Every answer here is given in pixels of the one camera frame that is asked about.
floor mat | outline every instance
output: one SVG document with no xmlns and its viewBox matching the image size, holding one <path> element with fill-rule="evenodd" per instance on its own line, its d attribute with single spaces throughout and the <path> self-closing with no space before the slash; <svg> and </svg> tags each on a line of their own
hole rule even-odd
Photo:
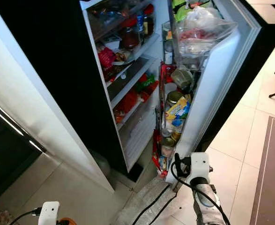
<svg viewBox="0 0 275 225">
<path fill-rule="evenodd" d="M 275 118 L 269 117 L 250 225 L 275 224 Z"/>
</svg>

condiment jar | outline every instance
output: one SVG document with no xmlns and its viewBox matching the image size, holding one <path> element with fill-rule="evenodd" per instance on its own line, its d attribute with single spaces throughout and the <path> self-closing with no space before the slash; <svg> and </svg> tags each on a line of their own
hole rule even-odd
<svg viewBox="0 0 275 225">
<path fill-rule="evenodd" d="M 168 111 L 173 105 L 175 105 L 179 99 L 183 96 L 183 94 L 179 91 L 171 91 L 168 93 L 166 102 L 165 102 L 165 110 Z"/>
<path fill-rule="evenodd" d="M 175 142 L 173 139 L 166 137 L 162 139 L 161 154 L 165 157 L 170 157 L 174 150 Z"/>
<path fill-rule="evenodd" d="M 140 43 L 139 35 L 136 31 L 137 18 L 127 19 L 122 23 L 123 29 L 119 32 L 122 38 L 121 46 L 126 49 L 133 49 Z"/>
<path fill-rule="evenodd" d="M 149 4 L 143 11 L 143 14 L 144 37 L 148 38 L 154 33 L 155 30 L 154 6 Z"/>
</svg>

red jar lid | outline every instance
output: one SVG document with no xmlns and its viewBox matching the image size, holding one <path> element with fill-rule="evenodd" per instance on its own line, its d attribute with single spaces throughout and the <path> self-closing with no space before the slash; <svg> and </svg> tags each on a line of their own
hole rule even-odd
<svg viewBox="0 0 275 225">
<path fill-rule="evenodd" d="M 137 18 L 136 17 L 132 17 L 132 18 L 129 18 L 129 19 L 125 20 L 122 23 L 122 27 L 133 27 L 136 24 L 137 24 Z"/>
<path fill-rule="evenodd" d="M 149 4 L 145 10 L 143 11 L 144 14 L 152 14 L 154 12 L 154 6 L 152 4 Z"/>
</svg>

black cable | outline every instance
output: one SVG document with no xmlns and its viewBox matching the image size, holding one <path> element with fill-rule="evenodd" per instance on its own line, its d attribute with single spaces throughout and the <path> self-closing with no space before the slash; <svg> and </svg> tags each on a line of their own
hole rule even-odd
<svg viewBox="0 0 275 225">
<path fill-rule="evenodd" d="M 151 225 L 152 223 L 154 223 L 154 221 L 158 218 L 158 216 L 162 213 L 162 211 L 168 206 L 168 204 L 171 203 L 171 201 L 172 201 L 175 197 L 177 197 L 177 192 L 176 192 L 175 196 L 172 197 L 170 200 L 168 200 L 167 203 L 161 208 L 161 210 L 159 211 L 159 213 L 155 216 L 155 218 L 153 219 L 153 221 L 152 221 L 149 225 Z"/>
<path fill-rule="evenodd" d="M 150 204 L 148 205 L 146 208 L 144 208 L 143 211 L 141 211 L 141 213 L 137 216 L 137 218 L 135 219 L 135 221 L 132 223 L 132 225 L 135 225 L 136 222 L 138 221 L 138 219 L 143 215 L 143 213 L 148 210 L 152 205 L 154 205 L 155 202 L 158 201 L 158 199 L 162 196 L 162 194 L 169 188 L 170 185 L 166 186 L 163 191 L 157 196 L 157 198 Z"/>
<path fill-rule="evenodd" d="M 229 219 L 227 218 L 226 214 L 223 212 L 223 209 L 221 207 L 219 207 L 215 201 L 213 201 L 207 194 L 205 194 L 204 192 L 202 192 L 201 190 L 197 189 L 196 187 L 193 187 L 187 183 L 185 183 L 184 181 L 182 181 L 179 177 L 177 177 L 173 171 L 173 167 L 175 165 L 175 162 L 173 162 L 171 164 L 171 173 L 174 176 L 174 178 L 179 181 L 181 184 L 188 186 L 191 190 L 200 193 L 201 195 L 205 196 L 209 201 L 211 201 L 212 204 L 214 204 L 214 206 L 220 211 L 220 213 L 223 216 L 224 221 L 226 222 L 227 225 L 230 225 Z"/>
<path fill-rule="evenodd" d="M 29 212 L 25 212 L 23 213 L 22 215 L 18 216 L 17 218 L 15 218 L 9 225 L 12 225 L 14 224 L 16 221 L 18 221 L 20 218 L 28 215 L 28 214 L 32 214 L 33 216 L 39 216 L 40 215 L 40 212 L 42 210 L 42 207 L 38 207 L 32 211 L 29 211 Z"/>
</svg>

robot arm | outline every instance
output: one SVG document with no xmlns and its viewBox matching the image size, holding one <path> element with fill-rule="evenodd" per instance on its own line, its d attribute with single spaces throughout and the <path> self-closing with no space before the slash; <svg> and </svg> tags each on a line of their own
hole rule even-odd
<svg viewBox="0 0 275 225">
<path fill-rule="evenodd" d="M 181 163 L 187 166 L 187 173 L 183 173 Z M 226 225 L 222 212 L 206 196 L 199 193 L 201 191 L 206 194 L 220 208 L 216 189 L 214 185 L 209 184 L 208 175 L 213 169 L 209 165 L 208 154 L 195 152 L 191 153 L 190 157 L 180 159 L 176 153 L 174 164 L 178 177 L 186 178 L 187 186 L 193 190 L 193 208 L 197 215 L 197 225 Z"/>
</svg>

